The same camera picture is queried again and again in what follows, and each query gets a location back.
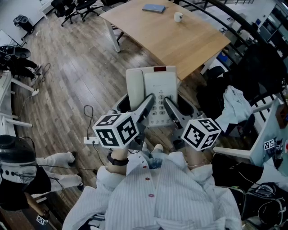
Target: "wooden table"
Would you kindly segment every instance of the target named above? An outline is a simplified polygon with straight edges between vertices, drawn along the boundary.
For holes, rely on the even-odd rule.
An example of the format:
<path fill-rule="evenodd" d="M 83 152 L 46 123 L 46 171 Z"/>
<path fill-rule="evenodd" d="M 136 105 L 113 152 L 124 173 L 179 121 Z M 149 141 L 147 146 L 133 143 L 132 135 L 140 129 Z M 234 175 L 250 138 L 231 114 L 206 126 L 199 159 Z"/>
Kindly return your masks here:
<path fill-rule="evenodd" d="M 145 4 L 166 6 L 161 13 L 143 11 Z M 183 13 L 181 22 L 174 13 Z M 105 19 L 114 47 L 120 52 L 111 24 L 146 48 L 155 60 L 176 66 L 183 80 L 219 53 L 230 40 L 192 12 L 167 0 L 131 0 L 100 15 Z"/>

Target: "striped shirt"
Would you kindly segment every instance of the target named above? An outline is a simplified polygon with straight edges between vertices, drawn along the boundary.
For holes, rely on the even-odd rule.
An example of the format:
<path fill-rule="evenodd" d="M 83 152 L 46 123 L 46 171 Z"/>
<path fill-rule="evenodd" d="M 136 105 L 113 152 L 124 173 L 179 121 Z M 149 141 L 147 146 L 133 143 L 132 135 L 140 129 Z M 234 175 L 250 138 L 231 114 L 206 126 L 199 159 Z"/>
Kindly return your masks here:
<path fill-rule="evenodd" d="M 231 191 L 215 186 L 212 165 L 189 170 L 181 152 L 163 160 L 153 183 L 141 152 L 129 156 L 127 175 L 97 174 L 97 188 L 85 187 L 66 217 L 63 230 L 77 230 L 97 213 L 108 230 L 240 230 Z"/>

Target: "black wristband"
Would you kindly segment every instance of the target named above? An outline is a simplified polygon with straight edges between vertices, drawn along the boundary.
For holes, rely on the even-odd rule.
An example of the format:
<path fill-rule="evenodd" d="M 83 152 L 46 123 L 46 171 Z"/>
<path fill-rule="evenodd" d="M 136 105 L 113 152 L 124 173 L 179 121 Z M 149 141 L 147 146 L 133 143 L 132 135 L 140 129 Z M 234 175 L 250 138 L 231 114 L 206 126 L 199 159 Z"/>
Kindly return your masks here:
<path fill-rule="evenodd" d="M 108 153 L 107 159 L 108 161 L 111 162 L 112 165 L 117 165 L 117 166 L 124 166 L 127 165 L 129 160 L 128 158 L 126 160 L 117 160 L 111 157 L 112 152 Z"/>

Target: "wooden floor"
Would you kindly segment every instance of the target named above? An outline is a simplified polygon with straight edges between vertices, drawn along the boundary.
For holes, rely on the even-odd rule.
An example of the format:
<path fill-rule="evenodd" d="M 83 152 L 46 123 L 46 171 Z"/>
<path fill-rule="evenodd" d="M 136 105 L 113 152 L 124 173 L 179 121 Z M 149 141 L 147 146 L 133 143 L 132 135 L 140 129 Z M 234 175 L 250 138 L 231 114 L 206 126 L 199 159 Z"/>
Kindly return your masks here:
<path fill-rule="evenodd" d="M 62 21 L 63 18 L 50 13 L 48 20 L 42 19 L 26 39 L 25 47 L 31 50 L 31 59 L 43 66 L 51 63 L 51 68 L 45 82 L 36 86 L 40 93 L 28 99 L 19 119 L 32 123 L 33 128 L 17 127 L 18 135 L 34 140 L 37 157 L 76 150 L 79 167 L 99 168 L 102 164 L 97 152 L 83 143 L 90 120 L 83 114 L 84 105 L 93 106 L 97 120 L 127 93 L 126 69 L 157 63 L 126 36 L 120 39 L 121 52 L 117 53 L 103 20 L 94 14 L 89 15 L 86 22 L 74 17 L 74 23 L 67 22 L 64 27 L 60 26 Z M 195 89 L 201 84 L 205 84 L 205 80 L 199 71 L 195 71 L 182 82 L 179 92 L 197 106 Z M 16 87 L 15 114 L 19 114 L 28 96 L 28 91 Z M 171 131 L 171 128 L 147 129 L 148 147 L 161 143 L 168 152 L 172 148 Z M 97 146 L 97 150 L 102 161 L 107 162 L 108 150 L 101 146 Z M 79 171 L 85 185 L 93 186 L 92 171 Z M 55 172 L 66 174 L 77 173 L 77 170 L 56 169 Z M 51 194 L 50 199 L 56 206 L 61 205 L 59 212 L 65 217 L 80 195 L 77 188 L 69 188 L 57 195 Z"/>

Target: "white pants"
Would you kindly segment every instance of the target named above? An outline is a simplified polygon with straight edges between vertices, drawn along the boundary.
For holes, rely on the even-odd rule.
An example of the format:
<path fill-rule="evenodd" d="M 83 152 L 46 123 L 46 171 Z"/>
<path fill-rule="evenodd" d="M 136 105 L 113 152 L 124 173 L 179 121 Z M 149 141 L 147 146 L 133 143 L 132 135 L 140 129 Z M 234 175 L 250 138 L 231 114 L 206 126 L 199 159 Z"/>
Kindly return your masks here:
<path fill-rule="evenodd" d="M 71 163 L 74 161 L 74 156 L 71 152 L 67 153 L 56 153 L 47 158 L 41 157 L 37 158 L 37 164 L 42 166 L 47 173 L 48 177 L 51 181 L 51 192 L 59 191 L 63 188 L 69 188 L 73 186 L 77 186 L 81 183 L 82 179 L 78 175 L 60 175 L 56 173 L 52 173 L 53 167 L 49 166 L 60 166 L 69 168 L 67 163 Z"/>

